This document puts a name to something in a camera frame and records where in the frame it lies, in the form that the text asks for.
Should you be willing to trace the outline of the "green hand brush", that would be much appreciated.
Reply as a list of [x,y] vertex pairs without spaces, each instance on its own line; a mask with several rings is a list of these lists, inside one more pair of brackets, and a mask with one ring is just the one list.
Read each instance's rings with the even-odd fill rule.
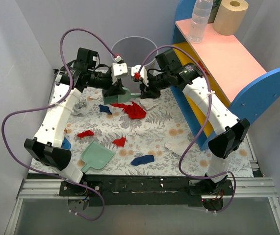
[[103,103],[105,105],[116,104],[116,103],[127,103],[132,98],[139,98],[141,95],[140,93],[132,93],[126,87],[122,87],[122,89],[125,91],[124,94],[115,94],[115,95],[111,95],[111,96],[105,96],[105,94],[108,92],[108,90],[102,90]]

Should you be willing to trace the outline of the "green plastic dustpan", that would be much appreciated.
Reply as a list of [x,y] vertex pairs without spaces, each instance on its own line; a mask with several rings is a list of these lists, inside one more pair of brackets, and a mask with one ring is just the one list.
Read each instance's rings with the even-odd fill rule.
[[86,173],[89,168],[100,170],[111,160],[115,153],[97,141],[92,141],[81,154],[84,166],[81,171]]

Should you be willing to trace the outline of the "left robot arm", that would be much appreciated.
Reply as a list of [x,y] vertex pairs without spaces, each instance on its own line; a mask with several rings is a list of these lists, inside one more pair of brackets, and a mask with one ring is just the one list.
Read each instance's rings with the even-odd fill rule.
[[75,103],[87,87],[102,89],[105,97],[125,94],[120,80],[127,74],[127,65],[120,55],[114,57],[107,72],[99,72],[98,53],[79,48],[75,60],[60,68],[56,74],[51,108],[32,139],[26,139],[24,147],[28,153],[43,165],[51,167],[59,176],[71,180],[70,190],[77,196],[87,191],[87,183],[82,180],[83,172],[71,160],[69,149],[62,147],[64,130]]

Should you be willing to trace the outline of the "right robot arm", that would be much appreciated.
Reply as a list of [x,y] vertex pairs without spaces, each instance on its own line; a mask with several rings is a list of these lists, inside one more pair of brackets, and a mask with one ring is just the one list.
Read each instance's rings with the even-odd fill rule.
[[198,139],[207,123],[211,124],[216,136],[208,142],[208,148],[213,156],[202,179],[206,180],[205,190],[209,194],[217,194],[228,174],[229,155],[239,148],[250,123],[246,118],[238,118],[222,103],[211,89],[205,71],[195,60],[183,65],[175,52],[178,47],[165,48],[164,53],[155,57],[160,68],[158,75],[151,75],[143,64],[133,67],[131,75],[141,82],[141,99],[159,98],[161,90],[174,86],[205,115],[204,124],[194,139]]

